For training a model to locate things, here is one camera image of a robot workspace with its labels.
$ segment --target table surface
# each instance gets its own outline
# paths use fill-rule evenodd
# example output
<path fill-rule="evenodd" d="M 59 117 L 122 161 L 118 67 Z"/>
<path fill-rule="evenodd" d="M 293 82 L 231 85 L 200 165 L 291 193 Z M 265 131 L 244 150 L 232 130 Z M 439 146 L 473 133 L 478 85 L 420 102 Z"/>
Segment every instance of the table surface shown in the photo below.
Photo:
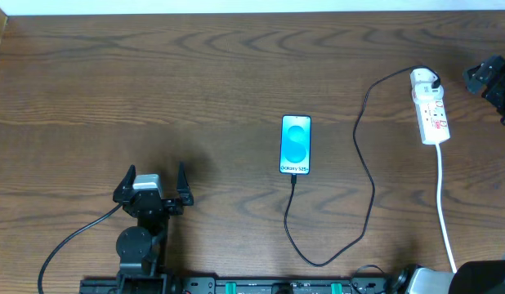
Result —
<path fill-rule="evenodd" d="M 0 292 L 32 293 L 70 233 L 110 210 L 131 164 L 195 198 L 170 222 L 168 266 L 220 276 L 338 276 L 365 264 L 449 270 L 436 152 L 422 145 L 407 74 L 374 88 L 357 138 L 376 182 L 365 237 L 315 269 L 283 227 L 283 114 L 313 119 L 312 172 L 289 227 L 313 261 L 360 234 L 371 186 L 352 143 L 379 78 L 429 65 L 443 79 L 444 208 L 457 265 L 505 252 L 505 127 L 462 71 L 505 57 L 505 12 L 13 17 L 0 51 Z M 47 292 L 115 276 L 125 212 L 53 259 Z"/>

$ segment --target white object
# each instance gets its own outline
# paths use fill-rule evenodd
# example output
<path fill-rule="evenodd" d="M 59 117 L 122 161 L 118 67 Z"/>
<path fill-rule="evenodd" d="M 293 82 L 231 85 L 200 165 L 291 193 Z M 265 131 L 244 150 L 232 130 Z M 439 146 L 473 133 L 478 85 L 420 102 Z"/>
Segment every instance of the white object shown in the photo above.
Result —
<path fill-rule="evenodd" d="M 162 184 L 160 183 L 160 176 L 156 174 L 139 175 L 136 176 L 135 181 L 132 183 L 132 188 L 136 191 L 156 189 L 163 199 Z"/>
<path fill-rule="evenodd" d="M 435 145 L 438 158 L 438 185 L 436 188 L 436 207 L 440 218 L 441 233 L 445 242 L 450 268 L 453 273 L 458 270 L 454 262 L 452 250 L 450 248 L 449 236 L 445 227 L 445 218 L 441 208 L 441 184 L 443 182 L 443 166 L 441 162 L 440 143 L 450 138 L 449 124 L 445 114 L 443 104 L 444 90 L 440 85 L 432 88 L 432 83 L 438 77 L 429 69 L 415 69 L 410 74 L 412 85 L 412 97 L 416 105 L 416 115 L 418 116 L 419 131 L 422 136 L 422 143 L 425 145 Z"/>
<path fill-rule="evenodd" d="M 416 269 L 406 293 L 447 294 L 453 278 L 453 273 L 438 272 L 427 268 Z"/>
<path fill-rule="evenodd" d="M 453 273 L 456 273 L 456 271 L 458 271 L 458 268 L 456 268 L 456 263 L 454 262 L 452 249 L 450 249 L 449 236 L 447 235 L 447 228 L 445 227 L 445 218 L 443 217 L 443 209 L 441 208 L 441 183 L 443 181 L 443 167 L 441 165 L 441 148 L 439 144 L 436 144 L 436 154 L 438 158 L 438 186 L 436 188 L 436 207 L 438 209 L 441 234 L 443 234 L 443 241 L 445 243 L 445 250 L 447 251 L 447 257 L 449 258 L 450 269 L 452 270 Z"/>
<path fill-rule="evenodd" d="M 416 105 L 422 143 L 435 145 L 450 138 L 449 125 L 443 104 L 443 86 L 432 88 L 437 77 L 428 69 L 415 69 L 410 74 L 412 96 Z"/>
<path fill-rule="evenodd" d="M 8 16 L 505 10 L 505 0 L 0 0 Z"/>

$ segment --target white power strip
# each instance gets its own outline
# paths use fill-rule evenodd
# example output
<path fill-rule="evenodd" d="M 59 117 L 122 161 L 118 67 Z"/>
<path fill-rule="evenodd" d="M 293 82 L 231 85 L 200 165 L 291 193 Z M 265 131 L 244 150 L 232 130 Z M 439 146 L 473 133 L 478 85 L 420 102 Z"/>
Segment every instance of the white power strip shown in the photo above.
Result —
<path fill-rule="evenodd" d="M 434 73 L 428 69 L 415 69 L 410 74 L 419 131 L 422 143 L 426 145 L 439 144 L 450 138 L 443 105 L 443 86 L 432 88 L 432 83 L 436 79 Z"/>
<path fill-rule="evenodd" d="M 445 218 L 441 208 L 441 184 L 443 180 L 443 167 L 441 164 L 440 143 L 450 138 L 449 124 L 445 115 L 443 105 L 444 90 L 441 85 L 433 88 L 432 84 L 438 77 L 429 69 L 415 69 L 410 74 L 410 82 L 413 87 L 413 101 L 416 105 L 416 115 L 418 116 L 419 131 L 422 135 L 422 143 L 425 145 L 435 145 L 438 158 L 438 185 L 436 188 L 436 207 L 440 218 L 441 233 L 447 250 L 450 268 L 456 273 L 456 263 L 450 248 L 449 236 L 445 227 Z"/>

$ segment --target phone screen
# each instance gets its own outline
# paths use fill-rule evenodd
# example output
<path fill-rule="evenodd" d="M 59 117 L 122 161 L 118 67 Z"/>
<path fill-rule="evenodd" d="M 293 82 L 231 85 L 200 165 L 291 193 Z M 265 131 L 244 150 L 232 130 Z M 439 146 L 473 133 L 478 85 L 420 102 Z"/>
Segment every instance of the phone screen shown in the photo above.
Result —
<path fill-rule="evenodd" d="M 311 117 L 284 115 L 279 171 L 307 175 L 311 171 Z"/>

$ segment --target power strip switch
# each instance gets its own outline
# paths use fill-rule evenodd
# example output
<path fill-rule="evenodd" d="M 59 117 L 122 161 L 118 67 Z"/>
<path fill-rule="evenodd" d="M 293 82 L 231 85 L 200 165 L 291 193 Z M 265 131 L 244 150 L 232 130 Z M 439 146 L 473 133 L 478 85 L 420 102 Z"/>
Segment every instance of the power strip switch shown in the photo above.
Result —
<path fill-rule="evenodd" d="M 450 138 L 443 104 L 443 86 L 432 87 L 436 79 L 437 76 L 429 69 L 415 69 L 410 74 L 419 131 L 425 145 L 436 145 Z"/>

